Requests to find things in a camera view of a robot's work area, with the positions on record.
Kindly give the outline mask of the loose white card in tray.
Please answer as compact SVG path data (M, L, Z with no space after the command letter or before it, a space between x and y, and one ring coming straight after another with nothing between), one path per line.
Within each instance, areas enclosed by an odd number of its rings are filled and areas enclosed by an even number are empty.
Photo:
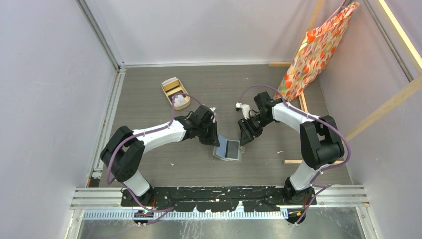
M182 94L174 95L173 101L174 101L174 106L176 106L176 107L182 106L182 105L187 103L184 95L182 95Z

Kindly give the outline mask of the wooden frame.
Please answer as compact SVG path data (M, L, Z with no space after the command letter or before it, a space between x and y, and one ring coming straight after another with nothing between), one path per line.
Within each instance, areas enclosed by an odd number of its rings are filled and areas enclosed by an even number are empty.
M421 166L422 71L391 22L421 53L419 0L363 0L319 82L351 144L349 167Z

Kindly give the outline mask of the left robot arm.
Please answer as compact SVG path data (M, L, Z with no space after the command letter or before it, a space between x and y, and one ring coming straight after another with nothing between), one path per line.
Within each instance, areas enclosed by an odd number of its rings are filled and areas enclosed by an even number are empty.
M141 206L152 202L152 186L139 171L142 156L170 143L197 138L202 145L219 146L215 108L199 105L185 116L141 130L120 127L100 153L100 159L110 174L124 184Z

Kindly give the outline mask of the aluminium rail frame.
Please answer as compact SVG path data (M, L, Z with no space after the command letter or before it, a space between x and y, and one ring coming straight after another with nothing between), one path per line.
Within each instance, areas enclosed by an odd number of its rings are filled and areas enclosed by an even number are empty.
M78 188L66 238L78 237L82 219L128 219L149 225L159 220L283 218L296 225L311 207L369 206L361 185L315 184L324 171L340 166L340 158L348 160L351 155L334 118L309 114L282 98L270 98L266 92L254 100L257 112L246 104L236 104L244 114L239 121L239 146L256 139L272 122L281 122L300 135L303 161L284 186L153 187L138 169L142 156L151 150L191 138L228 149L217 137L213 109L201 104L190 115L163 125L143 130L119 128L100 153L100 160L112 181L123 187Z

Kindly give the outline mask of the gold oval tray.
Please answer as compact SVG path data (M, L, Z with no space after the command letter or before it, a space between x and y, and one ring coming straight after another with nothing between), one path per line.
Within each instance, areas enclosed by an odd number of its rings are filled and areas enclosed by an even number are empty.
M164 94L168 98L170 104L174 107L175 110L182 110L182 109L186 108L187 106L189 106L189 104L190 104L190 97L187 95L187 91L186 91L186 89L183 86L183 84L182 84L181 81L180 81L179 87L174 88L174 89L172 89L171 91L169 91L167 93L164 92ZM187 103L184 104L184 105L182 105L182 106L176 107L176 106L174 106L173 96L174 95L179 95L179 94L184 95Z

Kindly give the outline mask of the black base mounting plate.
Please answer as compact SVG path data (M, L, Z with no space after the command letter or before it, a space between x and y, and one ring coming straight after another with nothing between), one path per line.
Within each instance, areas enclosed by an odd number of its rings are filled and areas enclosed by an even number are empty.
M158 210L172 208L176 212L272 212L280 206L304 208L315 205L313 189L290 195L283 187L276 186L225 186L225 187L155 187L140 197L122 190L123 207L153 206Z

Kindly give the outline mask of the beige card holder wallet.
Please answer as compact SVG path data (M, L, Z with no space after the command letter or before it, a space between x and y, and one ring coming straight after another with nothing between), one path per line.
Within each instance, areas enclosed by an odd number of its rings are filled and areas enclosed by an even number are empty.
M214 147L213 156L223 161L240 162L244 153L239 140L226 139L222 135L218 136L219 146Z

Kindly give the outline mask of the orange floral fabric bag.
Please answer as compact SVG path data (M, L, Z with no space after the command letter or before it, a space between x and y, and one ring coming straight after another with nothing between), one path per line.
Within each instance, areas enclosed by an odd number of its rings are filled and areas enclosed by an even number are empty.
M306 32L274 99L296 98L327 67L359 6L360 3L352 2L321 26Z

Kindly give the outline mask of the black VIP credit card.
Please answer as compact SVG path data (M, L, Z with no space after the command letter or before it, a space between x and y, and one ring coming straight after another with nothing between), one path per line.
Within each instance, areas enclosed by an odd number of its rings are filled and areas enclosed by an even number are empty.
M240 142L235 140L228 140L226 144L226 153L225 157L229 160L239 160L240 159Z

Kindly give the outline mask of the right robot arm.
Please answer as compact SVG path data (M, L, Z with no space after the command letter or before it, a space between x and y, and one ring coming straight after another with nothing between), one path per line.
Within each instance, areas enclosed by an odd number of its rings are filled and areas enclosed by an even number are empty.
M250 105L236 103L236 110L242 111L240 146L251 143L263 133L264 127L281 122L299 133L302 163L286 179L284 198L290 204L297 204L312 193L312 181L317 173L342 158L345 149L333 117L308 114L282 99L273 99L267 92L254 97L258 110Z

